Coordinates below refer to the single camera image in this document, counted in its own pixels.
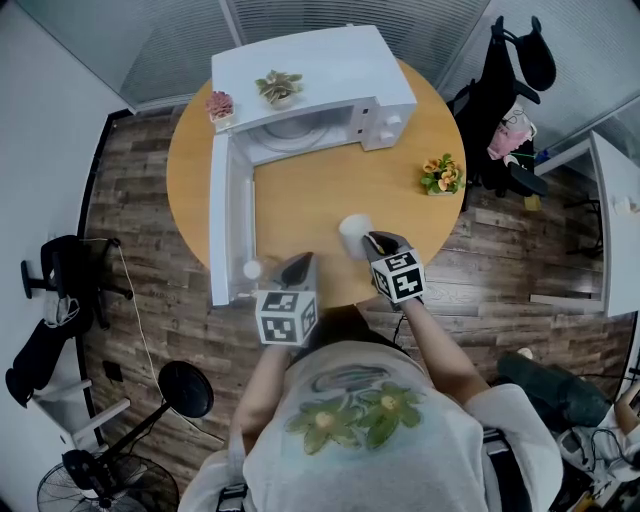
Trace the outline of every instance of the black strap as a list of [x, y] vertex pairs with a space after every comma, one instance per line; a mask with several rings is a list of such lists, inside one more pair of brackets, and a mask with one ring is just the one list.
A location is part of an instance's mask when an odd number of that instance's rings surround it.
[[498, 479], [502, 512], [531, 512], [531, 498], [511, 446], [501, 430], [484, 431], [484, 448]]
[[[244, 512], [244, 499], [247, 497], [247, 484], [242, 482], [235, 485], [228, 485], [222, 491], [218, 497], [218, 506], [216, 512]], [[240, 499], [240, 506], [234, 506], [233, 504], [225, 502], [232, 499]]]

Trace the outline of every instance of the white cup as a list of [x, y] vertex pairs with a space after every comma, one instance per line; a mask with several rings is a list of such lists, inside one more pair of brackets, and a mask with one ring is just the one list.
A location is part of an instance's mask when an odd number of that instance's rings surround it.
[[373, 231], [373, 223], [366, 213], [356, 213], [345, 218], [338, 228], [345, 250], [354, 260], [366, 260], [362, 237]]

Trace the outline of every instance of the black and white marker cube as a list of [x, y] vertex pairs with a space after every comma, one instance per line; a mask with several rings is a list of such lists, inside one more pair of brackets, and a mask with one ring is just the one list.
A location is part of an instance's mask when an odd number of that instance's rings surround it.
[[424, 267], [415, 249], [374, 261], [371, 270], [376, 288], [393, 303], [424, 293]]
[[256, 321], [265, 345], [303, 346], [318, 323], [316, 293], [258, 290]]

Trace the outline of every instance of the white cable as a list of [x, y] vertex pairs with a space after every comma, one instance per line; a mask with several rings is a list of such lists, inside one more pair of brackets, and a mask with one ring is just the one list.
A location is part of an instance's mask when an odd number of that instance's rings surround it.
[[[108, 241], [107, 238], [86, 238], [84, 240], [81, 240], [81, 242], [102, 242], [102, 241]], [[133, 289], [133, 283], [131, 282], [131, 277], [129, 277], [129, 270], [127, 269], [127, 263], [124, 260], [124, 254], [122, 253], [122, 248], [120, 247], [120, 245], [116, 245], [116, 247], [118, 248], [118, 251], [120, 252], [120, 259], [122, 260], [122, 266], [124, 267], [124, 273], [125, 276], [127, 276], [127, 281], [129, 282], [129, 288], [131, 288], [131, 295], [132, 295], [132, 300], [133, 300], [133, 307], [136, 311], [136, 317], [138, 319], [138, 329], [140, 329], [140, 337], [142, 338], [142, 343], [144, 344], [144, 349], [147, 352], [147, 358], [149, 358], [149, 367], [151, 368], [151, 375], [153, 375], [153, 380], [156, 383], [156, 386], [158, 387], [158, 391], [160, 392], [160, 396], [162, 396], [162, 398], [164, 399], [164, 395], [162, 395], [162, 389], [160, 389], [160, 383], [158, 382], [158, 378], [156, 377], [156, 371], [155, 368], [153, 366], [153, 361], [151, 360], [151, 352], [149, 351], [149, 347], [147, 345], [147, 339], [144, 336], [144, 331], [142, 330], [142, 320], [140, 319], [140, 312], [138, 311], [138, 303], [136, 302], [136, 292]], [[187, 418], [185, 418], [182, 414], [180, 414], [178, 411], [176, 411], [173, 407], [171, 407], [171, 411], [178, 416], [178, 418], [182, 419], [184, 422], [186, 422], [190, 427], [196, 429], [198, 432], [201, 432], [213, 439], [215, 439], [216, 441], [220, 442], [220, 443], [225, 443], [225, 440], [222, 439], [221, 437], [218, 437], [214, 434], [210, 434], [209, 432], [206, 432], [205, 430], [202, 430], [200, 428], [198, 428], [198, 426], [194, 425], [193, 423], [191, 423]]]

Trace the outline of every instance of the desk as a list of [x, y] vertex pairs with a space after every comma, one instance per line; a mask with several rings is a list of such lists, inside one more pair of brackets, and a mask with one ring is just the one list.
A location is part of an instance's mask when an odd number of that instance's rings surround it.
[[[428, 263], [460, 213], [464, 194], [432, 197], [420, 184], [427, 158], [451, 153], [464, 167], [462, 139], [435, 89], [400, 62], [417, 108], [398, 143], [364, 152], [360, 144], [315, 151], [255, 169], [256, 243], [259, 256], [286, 259], [318, 255], [323, 307], [376, 294], [366, 262], [349, 259], [338, 234], [340, 221], [368, 213], [376, 229], [402, 234]], [[215, 129], [204, 109], [211, 82], [185, 109], [171, 141], [167, 192], [173, 218], [196, 257], [209, 267], [209, 177]]]
[[640, 310], [640, 214], [618, 214], [615, 204], [625, 197], [640, 205], [640, 169], [597, 133], [587, 140], [536, 167], [537, 175], [552, 171], [574, 158], [589, 153], [598, 183], [602, 234], [604, 243], [604, 275], [599, 299], [571, 299], [532, 295], [531, 302], [604, 311], [607, 316]]

